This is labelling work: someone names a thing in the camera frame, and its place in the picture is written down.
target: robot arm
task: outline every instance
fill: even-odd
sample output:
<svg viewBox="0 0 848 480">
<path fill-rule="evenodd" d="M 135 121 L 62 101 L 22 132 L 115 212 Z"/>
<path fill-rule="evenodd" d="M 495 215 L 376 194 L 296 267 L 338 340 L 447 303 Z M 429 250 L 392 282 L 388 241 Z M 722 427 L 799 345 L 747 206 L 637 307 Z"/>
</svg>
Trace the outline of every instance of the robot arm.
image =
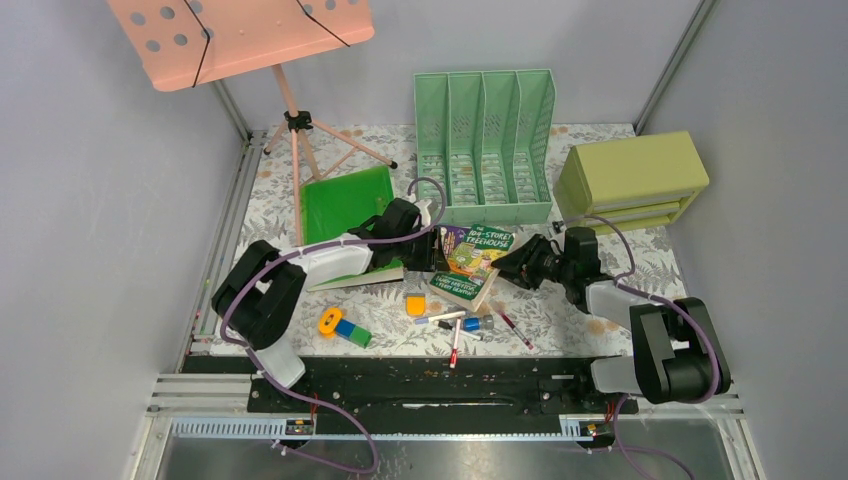
<svg viewBox="0 0 848 480">
<path fill-rule="evenodd" d="M 585 227 L 566 230 L 562 252 L 542 235 L 493 264 L 500 276 L 526 289 L 543 280 L 565 287 L 568 301 L 580 311 L 612 320 L 632 333 L 633 356 L 596 360 L 592 379 L 598 391 L 644 396 L 654 404 L 691 401 L 710 388 L 711 368 L 704 342 L 691 326 L 667 305 L 617 288 L 601 273 L 595 231 Z M 714 393 L 730 388 L 730 370 L 715 335 L 706 306 L 697 298 L 676 300 L 701 327 L 718 361 L 720 379 Z M 674 350 L 672 340 L 689 342 Z"/>
<path fill-rule="evenodd" d="M 265 369 L 289 387 L 305 372 L 303 362 L 283 336 L 301 291 L 341 276 L 367 273 L 395 258 L 400 258 L 409 270 L 435 270 L 440 252 L 434 230 L 405 242 L 367 243 L 419 232 L 430 223 L 430 208 L 429 200 L 412 204 L 396 198 L 382 215 L 327 242 L 339 244 L 330 248 L 306 246 L 280 251 L 264 240 L 254 242 L 212 296 L 212 308 L 223 317 L 239 292 L 266 265 L 296 253 L 262 277 L 261 282 L 268 286 L 264 293 L 256 287 L 247 292 L 229 323 Z"/>
</svg>

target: pink music stand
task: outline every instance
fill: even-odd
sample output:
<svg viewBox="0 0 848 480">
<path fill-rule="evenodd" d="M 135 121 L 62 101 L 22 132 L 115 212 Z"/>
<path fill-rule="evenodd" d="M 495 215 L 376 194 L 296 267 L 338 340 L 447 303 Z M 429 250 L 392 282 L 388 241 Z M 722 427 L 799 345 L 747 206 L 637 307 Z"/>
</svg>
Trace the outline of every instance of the pink music stand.
<svg viewBox="0 0 848 480">
<path fill-rule="evenodd" d="M 265 153 L 284 131 L 292 135 L 293 180 L 299 184 L 298 143 L 312 170 L 311 180 L 321 180 L 357 151 L 392 168 L 397 163 L 298 110 L 281 63 L 344 48 L 332 34 L 313 22 L 296 0 L 108 0 L 112 11 L 135 47 L 144 70 L 161 91 L 173 91 L 240 73 L 271 67 L 288 116 L 274 132 Z M 367 0 L 301 0 L 310 15 L 349 45 L 374 35 Z M 314 125 L 349 144 L 351 150 L 322 172 L 312 145 L 299 130 Z M 301 243 L 300 188 L 294 189 L 296 242 Z"/>
</svg>

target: book cover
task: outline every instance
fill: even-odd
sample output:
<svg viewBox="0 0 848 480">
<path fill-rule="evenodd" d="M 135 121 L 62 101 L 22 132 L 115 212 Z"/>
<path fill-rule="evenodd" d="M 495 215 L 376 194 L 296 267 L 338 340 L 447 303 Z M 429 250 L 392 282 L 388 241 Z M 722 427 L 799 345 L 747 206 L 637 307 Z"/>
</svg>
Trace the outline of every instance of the book cover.
<svg viewBox="0 0 848 480">
<path fill-rule="evenodd" d="M 462 243 L 469 230 L 471 230 L 470 227 L 439 225 L 439 240 L 442 242 L 442 252 L 445 258 L 450 257 L 451 252 Z"/>
<path fill-rule="evenodd" d="M 443 248 L 450 271 L 440 272 L 430 281 L 430 289 L 449 300 L 477 310 L 498 270 L 492 262 L 509 253 L 515 241 L 513 234 L 482 225 L 473 225 L 466 232 L 445 230 Z"/>
</svg>

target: table surface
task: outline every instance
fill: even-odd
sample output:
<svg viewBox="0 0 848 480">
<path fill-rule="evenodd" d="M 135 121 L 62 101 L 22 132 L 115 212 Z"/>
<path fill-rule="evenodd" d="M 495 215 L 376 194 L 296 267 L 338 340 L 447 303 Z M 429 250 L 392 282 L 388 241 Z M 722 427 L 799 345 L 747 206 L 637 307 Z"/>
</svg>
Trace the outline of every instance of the table surface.
<svg viewBox="0 0 848 480">
<path fill-rule="evenodd" d="M 310 141 L 319 165 L 326 169 L 344 155 L 349 147 L 315 130 Z M 395 194 L 405 192 L 416 175 L 415 127 L 412 125 L 356 126 L 343 129 L 364 145 L 399 164 L 391 171 Z M 634 135 L 629 124 L 554 125 L 550 132 L 547 178 L 553 183 L 559 176 L 568 150 L 578 144 Z M 352 173 L 379 163 L 358 152 L 333 175 Z M 309 175 L 301 168 L 302 180 Z M 560 220 L 554 203 L 548 223 L 507 227 L 523 242 L 534 233 L 553 235 L 550 222 Z M 292 245 L 294 238 L 294 201 L 291 146 L 280 142 L 271 155 L 263 155 L 247 207 L 235 260 L 256 240 L 266 240 L 277 248 Z M 625 232 L 636 257 L 636 274 L 628 281 L 645 291 L 669 298 L 686 296 L 680 268 L 674 257 L 664 227 Z M 629 266 L 627 254 L 618 237 L 598 237 L 604 270 L 616 274 Z M 404 294 L 422 292 L 427 295 L 427 312 L 436 314 L 457 308 L 450 301 L 430 293 L 426 276 L 407 272 L 403 282 L 327 290 L 301 295 L 286 335 L 298 355 L 447 356 L 452 335 L 432 325 L 414 325 L 406 314 Z M 528 350 L 496 318 L 494 330 L 483 332 L 482 341 L 463 337 L 463 356 L 602 356 L 631 352 L 630 332 L 604 318 L 586 315 L 565 299 L 560 285 L 545 282 L 537 291 L 522 290 L 503 279 L 496 280 L 488 304 L 503 308 L 518 328 L 536 346 Z M 373 334 L 371 344 L 363 349 L 341 338 L 326 339 L 318 332 L 318 319 L 329 307 L 338 306 L 345 318 Z M 244 355 L 241 347 L 224 343 L 217 336 L 211 341 L 212 355 Z"/>
</svg>

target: green file organizer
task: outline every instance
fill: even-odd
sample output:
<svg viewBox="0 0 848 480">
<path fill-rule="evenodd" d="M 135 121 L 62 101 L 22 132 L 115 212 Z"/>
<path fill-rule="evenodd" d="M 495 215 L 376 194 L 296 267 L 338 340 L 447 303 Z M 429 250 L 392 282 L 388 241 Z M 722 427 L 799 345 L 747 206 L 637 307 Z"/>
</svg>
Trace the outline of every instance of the green file organizer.
<svg viewBox="0 0 848 480">
<path fill-rule="evenodd" d="M 564 219 L 593 213 L 632 230 L 674 222 L 709 183 L 689 133 L 674 132 L 572 147 L 554 197 Z M 612 232 L 594 219 L 571 225 Z"/>
<path fill-rule="evenodd" d="M 418 175 L 448 195 L 450 225 L 545 223 L 545 155 L 556 90 L 550 70 L 415 75 Z M 429 183 L 419 196 L 438 199 Z"/>
</svg>

